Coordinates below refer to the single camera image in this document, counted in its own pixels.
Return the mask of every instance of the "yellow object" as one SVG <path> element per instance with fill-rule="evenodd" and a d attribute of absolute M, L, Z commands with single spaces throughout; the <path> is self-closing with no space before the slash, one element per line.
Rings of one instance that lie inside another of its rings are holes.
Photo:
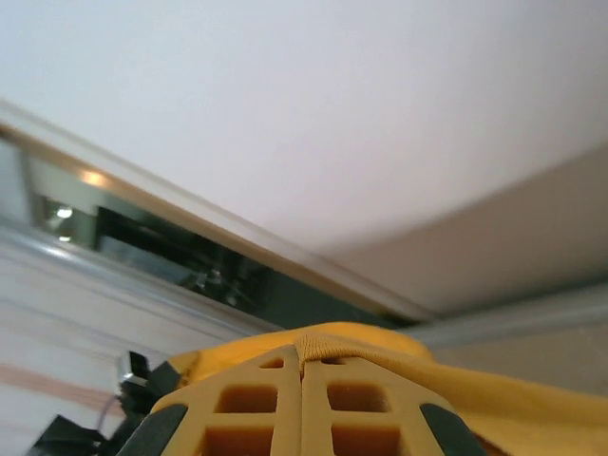
<path fill-rule="evenodd" d="M 413 339 L 365 325 L 329 323 L 203 350 L 185 383 L 289 344 L 297 350 L 301 370 L 311 360 L 358 356 L 435 391 L 478 436 L 506 454 L 608 455 L 607 399 L 442 366 Z"/>

